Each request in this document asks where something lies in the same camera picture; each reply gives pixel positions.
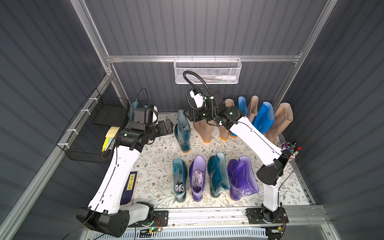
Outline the teal rain boot back row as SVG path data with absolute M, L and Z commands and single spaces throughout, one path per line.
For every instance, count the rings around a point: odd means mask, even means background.
M 175 125 L 175 137 L 180 145 L 182 152 L 188 153 L 191 149 L 191 127 L 185 116 L 184 110 L 178 110 L 178 121 Z

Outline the teal rain boot carried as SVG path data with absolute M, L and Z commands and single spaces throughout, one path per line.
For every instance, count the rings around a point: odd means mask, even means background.
M 137 101 L 131 103 L 130 107 L 130 121 L 134 121 L 135 118 L 135 109 L 138 108 L 140 104 Z

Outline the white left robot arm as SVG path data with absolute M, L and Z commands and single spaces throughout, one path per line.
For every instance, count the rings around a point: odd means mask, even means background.
M 154 207 L 139 202 L 121 210 L 121 198 L 131 170 L 144 146 L 157 137 L 173 133 L 170 119 L 157 123 L 129 122 L 116 135 L 116 146 L 107 173 L 87 207 L 79 209 L 76 218 L 90 230 L 121 237 L 127 227 L 137 222 L 152 222 Z

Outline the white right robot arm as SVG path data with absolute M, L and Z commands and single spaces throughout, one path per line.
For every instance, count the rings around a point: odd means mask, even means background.
M 264 188 L 262 208 L 265 212 L 276 213 L 282 206 L 279 190 L 284 168 L 291 157 L 290 151 L 282 150 L 271 143 L 235 106 L 226 107 L 222 103 L 218 107 L 202 107 L 199 110 L 190 108 L 185 115 L 191 122 L 214 121 L 220 127 L 236 134 L 255 152 L 263 163 L 257 171 Z

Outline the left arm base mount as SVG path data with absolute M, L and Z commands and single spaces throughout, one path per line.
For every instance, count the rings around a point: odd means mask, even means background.
M 155 210 L 153 213 L 149 213 L 147 219 L 139 221 L 137 223 L 129 225 L 129 228 L 157 228 L 166 227 L 168 225 L 169 211 Z

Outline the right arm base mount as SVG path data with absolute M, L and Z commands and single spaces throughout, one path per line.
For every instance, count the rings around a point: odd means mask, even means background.
M 267 209 L 264 205 L 257 208 L 247 208 L 246 217 L 249 224 L 281 224 L 289 223 L 289 219 L 282 205 L 276 211 Z

